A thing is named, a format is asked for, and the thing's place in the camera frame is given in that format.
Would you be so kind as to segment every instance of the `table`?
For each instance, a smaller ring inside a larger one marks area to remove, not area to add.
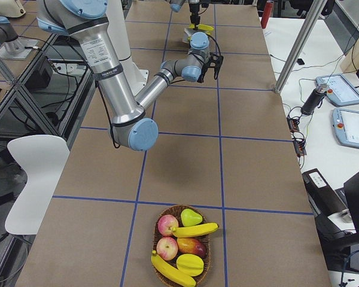
[[[264,35],[270,54],[285,60],[302,23],[303,20],[299,19],[269,19]],[[318,76],[341,73],[339,64],[344,59],[342,55],[342,50],[324,21],[318,20],[300,55],[305,62],[305,67],[315,67],[301,69],[303,66],[295,65],[294,70],[298,71],[291,73],[287,84],[281,92],[283,102],[291,108],[302,106],[301,99],[305,101],[308,98],[315,88],[315,83],[314,81],[301,81],[302,94],[300,94],[299,79],[315,79]],[[276,77],[284,64],[279,59],[272,58]],[[345,74],[345,76],[354,86],[359,86],[359,79],[356,74]],[[330,186],[337,189],[342,188],[343,183],[359,171],[359,149],[338,144],[331,126],[331,112],[334,108],[335,106],[324,100],[323,105],[314,111],[312,117],[301,119],[299,129],[307,137],[307,155],[301,161],[303,163],[301,164],[303,165],[301,172],[317,168]],[[359,105],[345,108],[359,111]],[[299,109],[294,112],[300,115]],[[289,108],[285,107],[285,113],[289,113]],[[343,227],[343,221],[337,215],[333,215],[332,219],[339,228]],[[330,272],[330,278],[332,286],[337,286],[340,282],[340,273]],[[346,274],[344,278],[345,280],[347,278],[357,279],[349,282],[348,287],[359,286],[359,275]]]
[[[133,3],[140,68],[185,57],[189,15]],[[173,204],[221,226],[204,286],[330,286],[256,8],[211,5],[202,21],[225,55],[218,81],[169,87],[147,111],[160,135],[145,153],[114,150],[95,94],[16,286],[161,286],[153,227]]]

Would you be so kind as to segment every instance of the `yellow object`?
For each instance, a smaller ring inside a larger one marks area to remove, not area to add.
[[[160,255],[157,254],[157,251],[153,250],[151,252],[150,259],[151,263],[158,270],[158,272],[164,275],[169,280],[183,287],[195,287],[197,285],[196,281],[191,276],[171,266],[164,259],[162,259]]]
[[[188,238],[213,233],[218,229],[218,224],[205,223],[189,227],[173,227],[173,235],[177,238]]]
[[[209,25],[199,24],[197,27],[199,31],[206,33],[208,35],[210,35],[212,31],[214,31],[214,28]],[[194,29],[194,24],[190,24],[189,28]]]
[[[198,276],[203,272],[203,260],[193,254],[182,254],[177,258],[177,268],[189,276]]]
[[[197,30],[194,30],[194,24],[190,24],[189,27],[184,29],[184,36],[182,41],[184,43],[190,43],[191,36],[193,36],[196,32],[203,32],[209,36],[211,36],[211,32],[214,31],[214,28],[209,25],[200,24],[197,26]]]

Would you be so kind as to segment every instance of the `aluminum pole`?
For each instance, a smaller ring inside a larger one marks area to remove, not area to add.
[[[302,52],[302,49],[305,46],[306,41],[309,38],[309,35],[313,30],[315,23],[317,22],[318,17],[321,14],[326,2],[327,0],[314,0],[314,2],[312,3],[310,10],[307,13],[307,17],[303,22],[302,28],[299,31],[298,37],[295,40],[291,52],[288,55],[281,74],[279,75],[279,78],[275,84],[275,93],[279,94],[285,86],[286,81],[290,76],[291,71],[293,70],[293,67],[300,55],[300,52]]]

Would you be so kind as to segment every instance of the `woven basket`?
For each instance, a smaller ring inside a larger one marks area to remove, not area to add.
[[[167,214],[171,214],[173,215],[174,217],[176,217],[176,219],[178,220],[179,222],[179,226],[182,227],[182,222],[181,222],[181,212],[186,209],[186,208],[189,208],[189,209],[192,209],[193,211],[197,212],[198,214],[202,215],[202,213],[199,212],[199,210],[195,209],[194,207],[192,206],[187,206],[187,205],[175,205],[175,206],[172,206],[168,209],[165,209],[159,216],[159,218],[157,219],[156,221],[156,226],[154,227],[154,240],[153,240],[153,250],[156,250],[156,246],[157,246],[157,242],[163,237],[159,231],[158,231],[158,221],[159,219],[161,218],[161,216],[163,215],[167,215]],[[202,215],[202,222],[200,224],[203,224],[203,223],[207,223],[206,221],[206,218]],[[205,258],[203,259],[203,263],[204,263],[204,267],[203,267],[203,272],[198,275],[198,276],[195,276],[193,277],[194,280],[197,282],[197,286],[199,286],[199,284],[202,282],[202,280],[205,278],[205,276],[208,274],[208,270],[210,268],[210,265],[211,265],[211,250],[210,250],[210,236],[209,234],[207,235],[203,235],[203,236],[197,236],[197,237],[194,237],[195,239],[198,239],[200,242],[202,242],[205,247],[206,247],[206,256]],[[178,254],[177,256],[168,261],[168,263],[174,267],[176,267],[175,265],[175,261],[177,260],[178,256],[180,256],[181,253],[178,251]],[[162,275],[161,273],[159,273],[157,271],[157,269],[155,269],[153,267],[154,271],[156,272],[156,275],[158,276],[158,278],[162,281],[162,283],[164,283],[166,286],[168,287],[182,287],[181,285],[169,280],[168,278],[164,277],[164,275]]]

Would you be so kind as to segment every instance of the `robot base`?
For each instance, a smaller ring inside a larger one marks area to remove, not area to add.
[[[20,40],[24,45],[24,47],[33,47],[38,42],[38,40],[34,40],[34,39],[20,39]],[[0,48],[0,58],[2,58],[3,60],[25,60],[28,57],[29,53],[33,51],[33,49],[25,49],[22,52],[19,52],[18,54],[10,54],[6,51],[4,45]]]

